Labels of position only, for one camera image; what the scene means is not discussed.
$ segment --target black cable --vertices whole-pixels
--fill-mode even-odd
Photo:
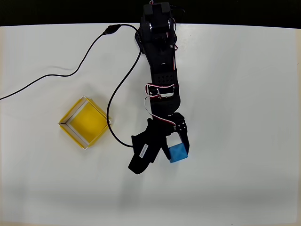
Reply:
[[[8,98],[8,97],[14,95],[14,94],[17,94],[18,92],[21,92],[22,90],[26,89],[26,88],[29,87],[30,85],[36,83],[37,81],[39,81],[39,80],[41,80],[41,79],[43,79],[43,78],[48,77],[48,76],[70,77],[70,76],[74,75],[74,74],[79,70],[80,66],[82,65],[82,63],[83,63],[84,60],[86,59],[86,57],[87,57],[89,51],[91,50],[91,48],[93,47],[93,45],[97,42],[97,40],[98,40],[100,37],[104,36],[104,35],[115,33],[121,26],[128,26],[128,27],[131,27],[131,28],[135,29],[135,31],[136,31],[136,32],[138,33],[138,35],[140,36],[140,40],[142,40],[142,39],[141,39],[141,35],[140,35],[140,33],[138,32],[137,28],[135,28],[134,26],[132,26],[132,25],[130,25],[130,24],[114,24],[114,25],[110,25],[110,26],[108,26],[108,27],[105,29],[105,31],[104,31],[101,35],[99,35],[99,36],[94,40],[94,42],[91,44],[91,46],[89,47],[88,51],[86,52],[84,58],[81,60],[81,62],[80,62],[80,64],[79,64],[78,68],[77,68],[73,73],[67,74],[67,75],[62,75],[62,74],[46,74],[46,75],[43,75],[42,77],[40,77],[40,78],[36,79],[35,81],[29,83],[28,85],[24,86],[23,88],[19,89],[18,91],[13,92],[13,93],[11,93],[11,94],[5,96],[5,97],[0,98],[0,100],[3,100],[3,99],[5,99],[5,98]],[[140,56],[141,56],[142,48],[143,48],[143,47],[142,47],[142,45],[141,45],[140,51],[139,51],[139,54],[138,54],[138,57],[137,57],[136,61],[134,62],[133,66],[132,66],[131,69],[128,71],[128,73],[125,75],[125,77],[123,78],[123,80],[120,82],[120,84],[119,84],[119,85],[116,87],[116,89],[114,90],[114,92],[113,92],[113,94],[112,94],[112,96],[111,96],[111,98],[110,98],[110,100],[109,100],[108,107],[107,107],[107,123],[108,123],[109,130],[110,130],[111,134],[115,137],[115,139],[116,139],[119,143],[121,143],[122,145],[124,145],[124,146],[126,146],[126,147],[133,147],[133,146],[132,146],[132,145],[128,145],[128,144],[122,142],[122,141],[119,140],[118,137],[114,134],[114,132],[113,132],[111,126],[110,126],[110,122],[109,122],[109,110],[110,110],[110,105],[111,105],[112,99],[114,98],[114,96],[115,96],[117,90],[120,88],[120,86],[122,85],[122,83],[127,79],[127,77],[128,77],[128,76],[130,75],[130,73],[132,72],[133,68],[136,66],[136,64],[137,64],[137,62],[138,62],[138,60],[139,60],[139,58],[140,58]]]
[[[82,65],[82,63],[84,62],[84,60],[86,59],[86,57],[87,57],[89,51],[91,50],[91,48],[93,47],[93,45],[94,45],[94,44],[97,42],[97,40],[98,40],[100,37],[102,37],[103,35],[104,35],[104,34],[99,35],[99,36],[94,40],[94,42],[91,44],[91,46],[89,47],[88,51],[86,52],[84,58],[81,60],[81,62],[80,62],[80,64],[79,64],[78,68],[77,68],[73,73],[67,74],[67,75],[63,75],[63,74],[46,74],[46,75],[43,75],[42,77],[39,77],[38,79],[36,79],[35,81],[29,83],[27,86],[24,86],[23,88],[19,89],[18,91],[13,92],[13,93],[11,93],[11,94],[5,96],[5,97],[1,97],[0,100],[3,100],[3,99],[5,99],[5,98],[8,98],[8,97],[14,95],[14,94],[17,94],[18,92],[21,92],[22,90],[26,89],[26,88],[29,87],[30,85],[34,84],[35,82],[37,82],[37,81],[39,81],[39,80],[41,80],[41,79],[43,79],[43,78],[46,78],[46,77],[48,77],[48,76],[70,77],[70,76],[74,75],[74,74],[79,70],[79,68],[80,68],[80,66]]]
[[[138,32],[137,28],[135,28],[134,26],[132,26],[132,25],[130,25],[130,24],[121,24],[121,26],[128,26],[128,27],[131,27],[131,28],[135,29],[136,32],[138,33],[138,35],[140,36],[140,40],[142,41],[141,35],[140,35],[140,33]],[[140,56],[141,56],[142,48],[143,48],[143,46],[140,45],[140,51],[139,51],[139,54],[138,54],[137,59],[135,60],[133,66],[132,66],[131,69],[128,71],[128,73],[125,75],[125,77],[123,78],[123,80],[119,83],[119,85],[118,85],[118,86],[116,87],[116,89],[114,90],[114,92],[113,92],[113,94],[112,94],[112,96],[111,96],[111,98],[110,98],[110,100],[109,100],[108,107],[107,107],[107,123],[108,123],[109,130],[110,130],[111,134],[113,135],[113,137],[115,137],[115,139],[116,139],[119,143],[121,143],[122,145],[124,145],[124,146],[126,146],[126,147],[133,147],[133,146],[132,146],[132,145],[128,145],[128,144],[122,142],[122,141],[119,140],[119,138],[114,134],[114,132],[113,132],[111,126],[110,126],[110,121],[109,121],[109,110],[110,110],[111,102],[112,102],[112,100],[113,100],[113,98],[114,98],[114,96],[115,96],[117,90],[120,88],[120,86],[122,85],[122,83],[127,79],[127,77],[130,75],[130,73],[132,72],[132,70],[133,70],[134,67],[136,66],[136,64],[137,64],[137,62],[138,62],[138,60],[139,60],[139,58],[140,58]]]

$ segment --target red and white wire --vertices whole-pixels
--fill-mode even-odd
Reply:
[[[173,126],[175,126],[175,123],[174,123],[173,121],[170,121],[170,120],[167,120],[167,119],[163,119],[163,118],[161,118],[161,117],[159,117],[159,116],[156,116],[156,115],[150,113],[149,110],[148,110],[147,107],[146,107],[146,99],[147,99],[147,98],[148,98],[148,97],[146,97],[146,98],[144,99],[144,107],[145,107],[145,109],[147,110],[147,112],[148,112],[152,117],[155,117],[155,118],[157,118],[157,119],[159,119],[159,120],[161,120],[161,121],[168,122],[168,123],[172,124]]]
[[[161,97],[161,95],[160,95],[160,94],[156,94],[156,95],[154,95],[154,96],[151,96],[151,95],[149,94],[148,89],[147,89],[149,86],[153,86],[153,87],[157,87],[157,88],[170,88],[170,87],[173,87],[174,84],[172,84],[172,85],[170,85],[170,86],[159,86],[159,85],[147,83],[147,84],[145,85],[145,94],[146,94],[149,98],[154,98],[154,97]]]

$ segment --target yellow tray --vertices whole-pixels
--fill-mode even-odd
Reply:
[[[84,149],[92,146],[108,129],[105,112],[85,96],[67,112],[59,125]]]

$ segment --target open box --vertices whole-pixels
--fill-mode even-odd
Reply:
[[[67,112],[59,125],[84,149],[92,146],[108,129],[106,113],[85,96]]]

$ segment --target robotic arm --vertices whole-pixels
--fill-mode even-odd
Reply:
[[[146,130],[132,136],[134,156],[129,169],[140,174],[154,162],[162,148],[170,162],[188,157],[189,141],[184,117],[175,112],[180,106],[175,63],[177,37],[175,21],[168,2],[144,5],[140,28],[135,34],[142,53],[150,64],[151,81],[145,86],[151,115]],[[182,143],[168,147],[166,137],[177,132]]]

